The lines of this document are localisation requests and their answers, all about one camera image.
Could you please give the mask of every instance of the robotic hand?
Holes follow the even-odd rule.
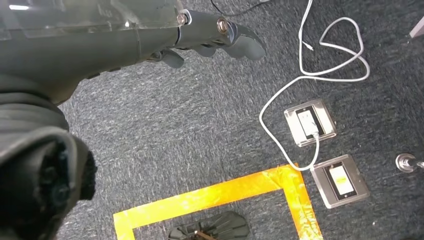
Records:
[[[179,68],[172,49],[265,55],[251,30],[179,0],[0,1],[0,236],[54,238],[95,192],[89,148],[57,105],[78,83],[143,61]]]

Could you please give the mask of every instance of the electrical outlet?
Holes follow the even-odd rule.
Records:
[[[321,99],[313,100],[284,111],[293,139],[299,147],[335,137],[336,127]]]

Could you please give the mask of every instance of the yellow tape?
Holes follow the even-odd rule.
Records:
[[[282,188],[284,188],[300,239],[323,239],[302,175],[289,165],[257,172],[115,213],[113,221],[116,236],[118,240],[135,240],[133,229]]]
[[[302,174],[287,166],[265,175],[284,190],[300,240],[323,240]]]

